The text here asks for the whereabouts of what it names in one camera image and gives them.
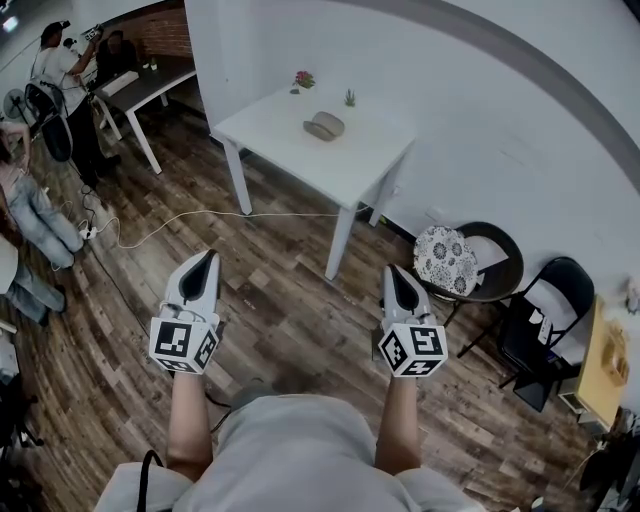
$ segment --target round cushion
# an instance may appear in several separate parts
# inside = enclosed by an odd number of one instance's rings
[[[416,239],[413,268],[420,279],[465,297],[478,279],[475,254],[462,233],[446,226],[432,226]]]

